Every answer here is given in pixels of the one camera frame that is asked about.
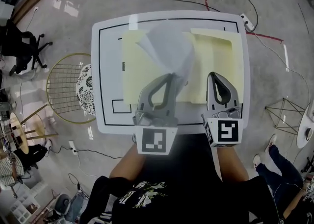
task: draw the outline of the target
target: gold wire chair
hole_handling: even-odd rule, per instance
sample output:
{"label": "gold wire chair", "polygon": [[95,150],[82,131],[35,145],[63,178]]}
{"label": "gold wire chair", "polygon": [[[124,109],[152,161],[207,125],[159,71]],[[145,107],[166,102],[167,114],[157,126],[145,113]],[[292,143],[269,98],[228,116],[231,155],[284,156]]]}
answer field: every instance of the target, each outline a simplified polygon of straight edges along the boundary
{"label": "gold wire chair", "polygon": [[70,123],[86,124],[96,119],[79,105],[76,84],[83,66],[91,63],[91,55],[73,53],[60,59],[51,69],[46,84],[48,102],[56,115]]}

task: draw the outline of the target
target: black office chair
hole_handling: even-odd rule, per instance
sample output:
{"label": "black office chair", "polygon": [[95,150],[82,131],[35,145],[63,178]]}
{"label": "black office chair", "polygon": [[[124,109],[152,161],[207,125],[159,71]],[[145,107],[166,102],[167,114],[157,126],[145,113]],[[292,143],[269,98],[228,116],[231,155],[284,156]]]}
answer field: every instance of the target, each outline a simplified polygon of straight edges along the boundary
{"label": "black office chair", "polygon": [[[36,37],[31,32],[21,32],[11,20],[8,20],[6,26],[1,28],[2,55],[16,57],[16,65],[11,69],[10,76],[14,72],[19,74],[21,71],[26,70],[27,64],[32,57],[32,69],[34,69],[35,62],[38,62],[41,68],[47,67],[40,61],[39,52],[47,45],[51,46],[52,42],[45,43],[42,47],[39,47],[40,38],[44,36],[44,34],[41,34],[38,40],[36,40]],[[29,38],[29,44],[22,42],[23,38]]]}

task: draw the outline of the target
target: power outlet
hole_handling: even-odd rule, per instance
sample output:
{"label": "power outlet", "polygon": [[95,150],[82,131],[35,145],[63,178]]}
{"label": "power outlet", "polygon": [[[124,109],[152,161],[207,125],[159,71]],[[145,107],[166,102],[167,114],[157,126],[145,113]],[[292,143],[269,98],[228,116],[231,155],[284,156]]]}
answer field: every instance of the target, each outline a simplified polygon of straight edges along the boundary
{"label": "power outlet", "polygon": [[254,30],[254,25],[251,23],[251,21],[247,18],[247,16],[244,14],[244,13],[242,13],[241,15],[241,18],[242,18],[242,20],[243,20],[243,22],[244,22],[244,26],[246,27],[246,29],[248,30],[248,31],[252,31],[252,30]]}
{"label": "power outlet", "polygon": [[72,140],[69,140],[69,145],[70,145],[70,147],[72,148],[72,153],[73,153],[74,155],[77,155],[77,154],[78,154],[78,153],[77,153],[77,149],[75,148],[74,142],[73,142]]}

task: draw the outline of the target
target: black rectangle outline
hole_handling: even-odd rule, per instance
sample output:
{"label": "black rectangle outline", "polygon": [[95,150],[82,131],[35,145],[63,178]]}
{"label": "black rectangle outline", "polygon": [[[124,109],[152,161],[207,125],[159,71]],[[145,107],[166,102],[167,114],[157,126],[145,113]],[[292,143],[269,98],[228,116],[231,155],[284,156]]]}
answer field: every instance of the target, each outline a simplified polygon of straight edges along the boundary
{"label": "black rectangle outline", "polygon": [[[207,18],[163,18],[163,19],[152,19],[152,20],[143,20],[143,21],[138,21],[137,23],[145,23],[145,22],[154,22],[154,21],[164,21],[164,20],[206,20],[206,21],[219,21],[219,22],[227,22],[227,23],[233,23],[236,25],[236,30],[239,33],[239,29],[237,27],[237,22],[235,21],[227,21],[227,20],[220,20],[220,19],[207,19]],[[101,68],[100,68],[100,33],[102,30],[106,29],[111,29],[115,27],[120,27],[124,25],[128,25],[129,23],[126,24],[120,24],[120,25],[114,25],[110,26],[107,28],[102,28],[99,30],[98,34],[98,67],[99,67],[99,86],[100,86],[100,96],[101,96],[101,101],[102,101],[102,108],[103,108],[103,117],[104,117],[104,124],[108,126],[134,126],[133,124],[106,124],[105,120],[105,111],[104,111],[104,102],[103,102],[103,92],[102,92],[102,82],[101,82]],[[203,123],[192,123],[192,124],[178,124],[178,125],[201,125]]]}
{"label": "black rectangle outline", "polygon": [[123,113],[123,114],[132,113],[131,105],[130,105],[130,112],[115,112],[115,111],[114,111],[114,106],[113,106],[113,102],[114,102],[114,101],[123,101],[123,100],[111,100],[111,103],[112,103],[112,112],[113,112],[113,113]]}

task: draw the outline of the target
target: concrete floor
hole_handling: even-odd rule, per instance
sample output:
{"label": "concrete floor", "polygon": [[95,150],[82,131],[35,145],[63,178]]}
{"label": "concrete floor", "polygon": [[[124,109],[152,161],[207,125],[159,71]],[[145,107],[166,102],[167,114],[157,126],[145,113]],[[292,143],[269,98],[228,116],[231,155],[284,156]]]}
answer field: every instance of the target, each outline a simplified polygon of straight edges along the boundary
{"label": "concrete floor", "polygon": [[[205,3],[205,0],[191,0]],[[314,73],[314,10],[307,0],[251,0],[259,14],[259,25],[256,33],[269,35],[284,40],[279,41],[261,38],[285,59],[284,45],[287,47],[289,67],[300,72],[307,80],[310,94],[313,94]],[[304,13],[309,33],[307,31],[299,5]],[[209,6],[226,13],[241,14],[255,24],[256,14],[247,0],[208,0]],[[22,85],[22,100],[24,118],[47,103],[46,78],[56,61],[74,52],[90,53],[91,30],[94,23],[116,18],[132,13],[151,12],[160,10],[206,10],[205,7],[169,0],[41,0],[39,8],[29,25],[29,30],[36,36],[44,33],[44,41],[53,41],[41,57],[48,65],[36,81]],[[25,30],[29,24],[33,11],[30,11],[20,22],[19,27]],[[247,35],[251,67],[251,108],[249,125],[245,129],[242,144],[236,150],[249,171],[255,177],[252,164],[254,155],[262,153],[270,136],[278,134],[280,152],[297,168],[301,168],[307,155],[314,149],[314,141],[301,150],[297,148],[293,135],[285,134],[273,128],[264,107],[282,97],[305,107],[308,102],[308,92],[302,78],[293,72],[287,72],[285,65],[269,49],[265,48],[254,35]],[[6,65],[11,68],[12,58],[6,58]],[[12,87],[11,93],[17,102],[16,112],[22,117],[20,86]],[[96,122],[85,125],[69,124],[59,119],[50,108],[40,113],[48,131],[59,133],[53,139],[53,150],[59,150],[61,145],[68,147],[68,141],[74,140],[78,149],[93,149],[111,156],[123,156],[132,145],[130,136],[100,134]],[[287,114],[297,122],[299,119]],[[95,153],[81,152],[79,154],[80,168],[87,174],[108,176],[118,160],[112,160]],[[262,155],[262,159],[269,167],[274,167],[270,158]],[[62,150],[59,154],[50,153],[39,165],[41,177],[57,191],[76,191],[69,181],[68,173],[74,174],[89,193],[96,180],[94,176],[86,176],[79,169],[78,157],[69,150]]]}

